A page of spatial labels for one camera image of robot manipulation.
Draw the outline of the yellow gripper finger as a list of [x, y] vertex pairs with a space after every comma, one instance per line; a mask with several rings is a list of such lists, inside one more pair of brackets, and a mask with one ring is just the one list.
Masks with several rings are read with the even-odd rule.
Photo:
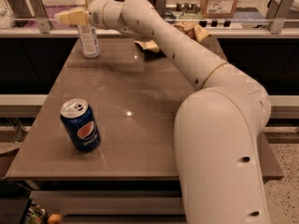
[[54, 15], [54, 19], [60, 24], [73, 24], [84, 26], [90, 23], [89, 13], [83, 7], [74, 7]]

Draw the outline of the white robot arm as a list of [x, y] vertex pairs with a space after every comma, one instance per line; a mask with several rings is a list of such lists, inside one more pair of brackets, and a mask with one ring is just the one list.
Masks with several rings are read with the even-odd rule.
[[148, 0], [93, 0], [54, 18], [153, 41], [194, 87], [174, 125], [188, 224], [270, 224], [258, 137], [271, 104], [259, 82], [173, 27]]

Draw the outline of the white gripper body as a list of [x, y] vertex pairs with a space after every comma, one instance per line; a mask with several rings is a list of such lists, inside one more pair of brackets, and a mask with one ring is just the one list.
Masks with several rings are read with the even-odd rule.
[[122, 2], [115, 0], [93, 0], [89, 6], [90, 21], [97, 28], [120, 30]]

